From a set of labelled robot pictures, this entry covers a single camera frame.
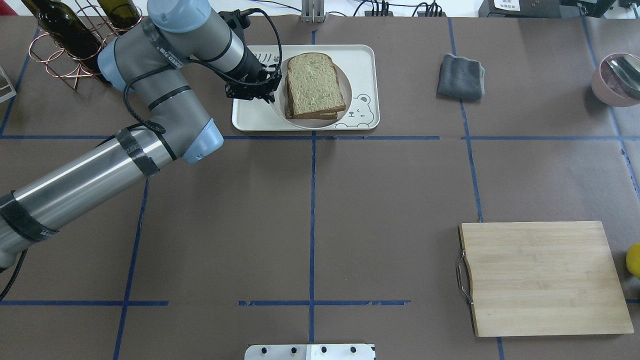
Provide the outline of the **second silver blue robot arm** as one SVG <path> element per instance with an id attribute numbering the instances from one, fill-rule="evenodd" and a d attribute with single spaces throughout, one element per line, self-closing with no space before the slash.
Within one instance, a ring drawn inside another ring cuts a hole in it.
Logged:
<path id="1" fill-rule="evenodd" d="M 98 55 L 135 124 L 25 187 L 1 197 L 1 269 L 135 183 L 182 159 L 194 164 L 224 139 L 181 69 L 199 64 L 236 100 L 275 101 L 281 66 L 249 50 L 247 10 L 216 12 L 208 0 L 149 0 L 148 15 Z"/>

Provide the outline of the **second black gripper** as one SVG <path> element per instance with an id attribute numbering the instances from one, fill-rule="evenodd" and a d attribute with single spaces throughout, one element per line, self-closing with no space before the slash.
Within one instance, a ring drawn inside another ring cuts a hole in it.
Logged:
<path id="1" fill-rule="evenodd" d="M 275 102 L 275 91 L 282 79 L 282 62 L 272 68 L 261 63 L 256 55 L 244 48 L 244 54 L 238 66 L 226 73 L 231 78 L 225 85 L 227 98 L 236 100 L 265 100 L 268 104 Z"/>

